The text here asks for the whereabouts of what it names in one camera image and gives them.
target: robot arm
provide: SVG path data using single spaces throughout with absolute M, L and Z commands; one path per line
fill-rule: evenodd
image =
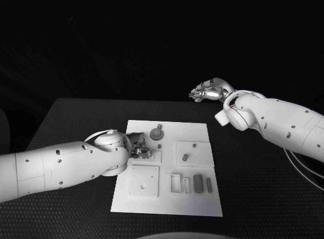
M 71 187 L 100 175 L 116 176 L 139 150 L 145 133 L 123 134 L 109 130 L 94 142 L 58 144 L 0 156 L 0 203 L 25 195 Z
M 324 116 L 316 111 L 267 99 L 257 92 L 238 91 L 219 78 L 201 84 L 191 97 L 196 102 L 224 102 L 224 110 L 215 116 L 222 126 L 231 123 L 241 131 L 254 128 L 276 145 L 324 162 Z

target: table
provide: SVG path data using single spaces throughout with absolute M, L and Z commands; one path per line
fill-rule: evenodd
M 284 150 L 254 129 L 221 126 L 219 102 L 58 99 L 28 150 L 126 132 L 129 120 L 206 123 L 224 217 L 111 213 L 116 177 L 0 204 L 0 238 L 133 239 L 166 232 L 237 238 L 323 238 L 324 194 L 294 169 Z

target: black background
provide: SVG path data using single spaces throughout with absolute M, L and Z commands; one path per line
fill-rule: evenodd
M 12 152 L 26 150 L 58 98 L 192 101 L 215 77 L 324 115 L 324 3 L 93 5 L 83 14 L 18 7 L 0 1 Z

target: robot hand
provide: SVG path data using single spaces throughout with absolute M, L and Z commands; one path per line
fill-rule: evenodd
M 119 175 L 130 157 L 152 156 L 145 141 L 145 133 L 124 134 L 113 129 L 96 133 L 84 142 L 0 155 L 0 203 L 71 187 L 100 175 Z
M 191 92 L 196 102 L 202 102 L 204 99 L 221 100 L 225 102 L 230 94 L 237 91 L 231 84 L 221 78 L 215 78 L 211 81 L 204 82 Z
M 215 118 L 245 131 L 253 128 L 280 147 L 324 162 L 324 116 L 309 108 L 247 90 L 235 90 L 215 78 L 193 89 L 196 102 L 221 100 L 224 110 Z

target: cable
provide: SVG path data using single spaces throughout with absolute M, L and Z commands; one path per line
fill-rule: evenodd
M 88 137 L 88 139 L 84 141 L 87 142 L 91 138 L 94 138 L 96 136 L 98 136 L 100 134 L 106 133 L 106 132 L 110 132 L 113 129 L 110 130 L 106 130 L 106 131 L 101 131 L 101 132 L 97 132 L 93 136 Z
M 293 156 L 296 157 L 299 163 L 303 165 L 303 167 L 304 167 L 313 174 L 316 174 L 319 177 L 322 177 L 322 178 L 324 179 L 324 176 L 322 176 L 317 172 L 314 172 L 314 171 L 303 164 L 303 162 L 299 160 L 299 158 L 297 158 L 297 156 L 296 156 L 296 154 L 294 154 L 293 151 L 291 151 L 291 154 L 293 154 Z
M 290 162 L 291 162 L 293 166 L 296 167 L 297 171 L 299 171 L 299 172 L 302 173 L 302 175 L 307 178 L 307 180 L 324 191 L 324 188 L 322 188 L 322 187 L 309 179 L 309 177 L 304 175 L 304 173 L 299 170 L 299 168 L 297 168 L 297 166 L 296 166 L 296 164 L 294 164 L 291 158 L 290 158 Z

